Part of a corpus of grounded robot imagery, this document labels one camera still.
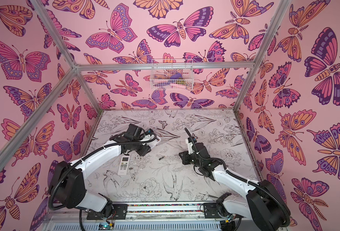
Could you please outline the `white remote with display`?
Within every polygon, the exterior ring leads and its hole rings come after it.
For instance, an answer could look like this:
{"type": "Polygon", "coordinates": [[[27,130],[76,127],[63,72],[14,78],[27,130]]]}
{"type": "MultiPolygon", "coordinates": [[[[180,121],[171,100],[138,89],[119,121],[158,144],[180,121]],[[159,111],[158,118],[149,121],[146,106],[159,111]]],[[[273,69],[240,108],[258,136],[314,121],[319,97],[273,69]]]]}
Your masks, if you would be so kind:
{"type": "Polygon", "coordinates": [[[149,142],[147,145],[153,149],[156,145],[158,145],[161,142],[161,138],[156,138],[154,141],[149,142]]]}

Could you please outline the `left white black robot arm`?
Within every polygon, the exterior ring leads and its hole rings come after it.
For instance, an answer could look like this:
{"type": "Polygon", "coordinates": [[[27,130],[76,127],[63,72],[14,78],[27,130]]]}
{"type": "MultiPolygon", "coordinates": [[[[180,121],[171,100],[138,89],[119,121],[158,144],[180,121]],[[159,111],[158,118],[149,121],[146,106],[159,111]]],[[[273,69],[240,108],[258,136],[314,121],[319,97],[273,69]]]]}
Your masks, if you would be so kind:
{"type": "Polygon", "coordinates": [[[103,146],[70,163],[56,165],[49,185],[48,208],[94,211],[108,218],[113,212],[112,201],[86,188],[86,179],[109,160],[134,151],[145,156],[160,142],[152,129],[144,130],[130,124],[127,131],[112,136],[103,146]]]}

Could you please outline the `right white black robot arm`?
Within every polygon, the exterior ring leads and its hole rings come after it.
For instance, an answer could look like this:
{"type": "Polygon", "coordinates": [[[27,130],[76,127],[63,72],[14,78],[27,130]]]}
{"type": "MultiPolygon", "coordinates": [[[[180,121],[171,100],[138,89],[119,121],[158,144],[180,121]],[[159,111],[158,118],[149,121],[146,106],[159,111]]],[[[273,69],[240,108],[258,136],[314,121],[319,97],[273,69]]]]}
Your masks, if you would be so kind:
{"type": "Polygon", "coordinates": [[[186,139],[187,151],[179,154],[183,165],[193,165],[201,175],[221,183],[243,197],[237,201],[231,194],[223,194],[217,203],[220,214],[236,214],[254,221],[262,231],[276,231],[290,225],[291,212],[277,192],[267,180],[261,182],[250,180],[227,168],[219,158],[212,158],[204,144],[193,143],[186,139]]]}

